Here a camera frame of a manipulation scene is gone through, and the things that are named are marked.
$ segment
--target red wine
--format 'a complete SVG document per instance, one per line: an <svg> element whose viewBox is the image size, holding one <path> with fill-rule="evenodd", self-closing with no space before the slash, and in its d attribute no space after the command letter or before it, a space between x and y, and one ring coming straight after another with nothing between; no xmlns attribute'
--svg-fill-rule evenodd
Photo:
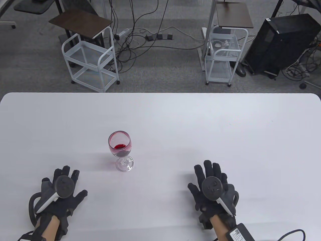
<svg viewBox="0 0 321 241"><path fill-rule="evenodd" d="M122 149L122 148L125 148L125 147L126 147L125 144L118 144L118 145L116 145L114 148L115 148L115 149Z"/></svg>

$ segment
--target forearm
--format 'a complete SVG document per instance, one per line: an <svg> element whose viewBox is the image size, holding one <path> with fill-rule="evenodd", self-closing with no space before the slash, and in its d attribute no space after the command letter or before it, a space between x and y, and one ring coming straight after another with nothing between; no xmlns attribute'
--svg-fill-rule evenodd
<svg viewBox="0 0 321 241"><path fill-rule="evenodd" d="M59 227L60 221L56 216L52 216L50 223L48 224L45 231L42 233L42 237L46 239L46 241L55 241L56 233Z"/></svg>
<svg viewBox="0 0 321 241"><path fill-rule="evenodd" d="M213 225L214 231L219 241L228 241L226 238L226 234L229 229L226 225L221 221L219 216L214 215L214 217L210 218L211 224Z"/></svg>

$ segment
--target dark wooden tabletop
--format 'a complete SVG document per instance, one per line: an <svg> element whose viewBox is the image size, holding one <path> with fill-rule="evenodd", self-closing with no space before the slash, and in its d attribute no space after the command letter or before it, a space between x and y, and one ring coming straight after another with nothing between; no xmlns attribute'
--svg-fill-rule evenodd
<svg viewBox="0 0 321 241"><path fill-rule="evenodd" d="M112 21L79 9L72 9L49 20L49 23L92 39L111 25Z"/></svg>
<svg viewBox="0 0 321 241"><path fill-rule="evenodd" d="M216 9L220 27L253 28L245 3L217 2Z"/></svg>

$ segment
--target white metal cart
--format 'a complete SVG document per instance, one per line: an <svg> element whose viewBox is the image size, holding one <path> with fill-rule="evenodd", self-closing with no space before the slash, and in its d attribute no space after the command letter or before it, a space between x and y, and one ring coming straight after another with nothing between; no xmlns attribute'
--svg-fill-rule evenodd
<svg viewBox="0 0 321 241"><path fill-rule="evenodd" d="M109 49L83 41L77 33L67 39L61 47L72 81L103 93L115 81L119 84L113 34L110 27L107 27L107 29L109 29L111 40L111 47ZM75 37L78 37L79 43L65 52L65 45ZM104 69L111 60L114 60L115 72ZM68 62L76 63L82 66L82 69L73 74Z"/></svg>
<svg viewBox="0 0 321 241"><path fill-rule="evenodd" d="M239 43L235 35L235 31L245 31L244 43L248 38L248 31L244 28L228 28L222 27L222 29L230 29L231 34L213 33L213 30L218 27L217 25L211 29L209 42L205 55L205 76L206 85L209 82L228 83L228 87L231 87L231 82L235 74L235 70L240 61L243 49L239 48ZM231 71L230 61L236 62L233 72Z"/></svg>

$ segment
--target label on adapter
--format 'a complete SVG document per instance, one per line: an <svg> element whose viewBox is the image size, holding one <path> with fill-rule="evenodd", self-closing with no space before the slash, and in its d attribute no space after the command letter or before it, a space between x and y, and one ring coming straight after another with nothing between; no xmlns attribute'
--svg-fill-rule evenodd
<svg viewBox="0 0 321 241"><path fill-rule="evenodd" d="M234 241L246 241L239 229L237 228L230 232L230 236Z"/></svg>

